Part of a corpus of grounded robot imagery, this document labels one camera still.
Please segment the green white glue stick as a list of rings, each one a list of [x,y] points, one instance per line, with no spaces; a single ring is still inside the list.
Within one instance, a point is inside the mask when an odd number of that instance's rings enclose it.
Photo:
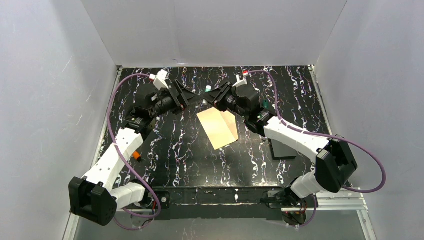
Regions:
[[[210,92],[212,90],[212,87],[210,85],[207,85],[205,88],[205,92]]]

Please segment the cream paper envelope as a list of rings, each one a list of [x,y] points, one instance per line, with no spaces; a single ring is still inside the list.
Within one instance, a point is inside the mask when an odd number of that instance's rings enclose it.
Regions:
[[[199,112],[197,118],[215,150],[239,139],[236,117],[231,112],[212,107]]]

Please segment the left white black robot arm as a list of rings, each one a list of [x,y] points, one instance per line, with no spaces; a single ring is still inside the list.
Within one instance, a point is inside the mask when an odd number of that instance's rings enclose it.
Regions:
[[[156,124],[156,118],[183,112],[200,97],[178,81],[167,87],[147,86],[136,95],[135,103],[125,116],[122,128],[114,137],[125,160],[128,161],[143,144]],[[98,225],[106,226],[117,210],[141,203],[147,196],[140,180],[114,188],[115,180],[125,164],[111,144],[100,160],[82,178],[74,177],[69,185],[70,211]]]

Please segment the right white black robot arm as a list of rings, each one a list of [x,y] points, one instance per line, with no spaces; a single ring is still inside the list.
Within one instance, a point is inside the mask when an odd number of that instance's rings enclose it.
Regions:
[[[202,98],[219,111],[227,111],[244,119],[247,128],[267,139],[282,143],[315,164],[315,170],[296,178],[282,195],[299,201],[322,191],[338,193],[358,165],[349,145],[335,137],[314,136],[295,125],[283,124],[276,111],[260,101],[258,92],[243,84],[224,83],[205,92]]]

